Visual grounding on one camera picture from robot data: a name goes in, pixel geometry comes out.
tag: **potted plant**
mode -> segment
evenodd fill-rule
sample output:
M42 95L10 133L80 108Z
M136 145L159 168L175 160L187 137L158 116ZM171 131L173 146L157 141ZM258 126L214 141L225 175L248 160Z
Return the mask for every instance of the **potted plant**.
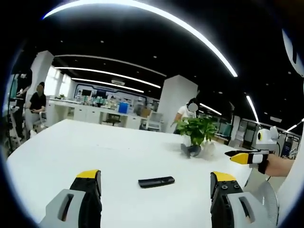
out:
M185 136L181 149L190 157L199 155L201 144L207 140L211 141L217 128L211 118L204 116L200 118L183 118L177 122L177 129Z

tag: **white cabinet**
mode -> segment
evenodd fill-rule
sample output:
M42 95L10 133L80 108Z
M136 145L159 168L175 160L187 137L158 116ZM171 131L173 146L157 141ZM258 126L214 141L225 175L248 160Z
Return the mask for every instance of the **white cabinet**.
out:
M75 108L74 110L74 120L86 122L86 108Z
M131 129L139 129L139 126L141 125L141 118L137 116L128 116L127 117L127 123L125 125L126 128Z
M86 122L98 124L99 119L100 119L100 111L87 110L87 112L86 112Z

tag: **white table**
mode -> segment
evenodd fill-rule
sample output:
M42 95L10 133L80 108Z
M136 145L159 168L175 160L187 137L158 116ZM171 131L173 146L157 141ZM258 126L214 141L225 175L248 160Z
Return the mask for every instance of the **white table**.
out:
M231 147L215 142L216 160L187 159L176 134L73 120L47 128L9 158L11 179L36 222L77 174L102 173L101 227L210 228L210 172L230 173L244 187L251 169L231 162ZM173 176L175 183L141 189L139 179Z
M123 117L123 126L126 128L139 129L145 117L135 114L123 114L116 110L105 107L93 107L88 105L77 104L65 100L50 100L47 106L47 123L50 127L59 121L67 118L68 108L74 108L74 120L98 124L106 120L107 114L116 114Z

